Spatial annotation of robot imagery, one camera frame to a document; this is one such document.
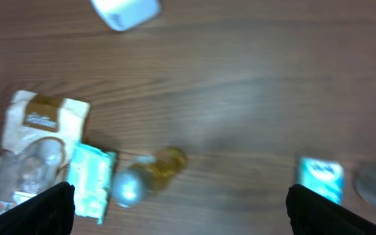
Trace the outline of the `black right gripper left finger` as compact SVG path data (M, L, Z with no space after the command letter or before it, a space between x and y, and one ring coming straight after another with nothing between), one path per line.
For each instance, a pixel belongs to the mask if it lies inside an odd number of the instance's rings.
M74 186L61 182L0 215L0 235L69 235Z

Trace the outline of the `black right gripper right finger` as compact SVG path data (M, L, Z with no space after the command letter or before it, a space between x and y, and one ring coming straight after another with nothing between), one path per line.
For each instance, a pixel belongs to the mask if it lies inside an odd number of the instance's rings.
M376 235L375 224L303 185L292 185L285 203L294 235Z

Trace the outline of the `small teal tissue pack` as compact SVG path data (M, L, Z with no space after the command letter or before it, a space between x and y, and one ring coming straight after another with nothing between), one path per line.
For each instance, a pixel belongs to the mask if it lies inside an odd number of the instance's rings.
M344 169L335 161L301 157L297 183L341 205Z

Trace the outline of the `brown snack wrapper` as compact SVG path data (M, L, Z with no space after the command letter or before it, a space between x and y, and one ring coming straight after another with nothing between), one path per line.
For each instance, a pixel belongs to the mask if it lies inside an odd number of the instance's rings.
M90 105L19 90L5 114L0 154L0 215L65 179Z

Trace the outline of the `yellow liquid bottle silver cap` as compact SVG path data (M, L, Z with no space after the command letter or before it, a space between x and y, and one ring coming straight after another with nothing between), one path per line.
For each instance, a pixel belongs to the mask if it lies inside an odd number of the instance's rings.
M176 147L139 155L114 174L111 196L121 207L136 206L166 189L186 166L187 155Z

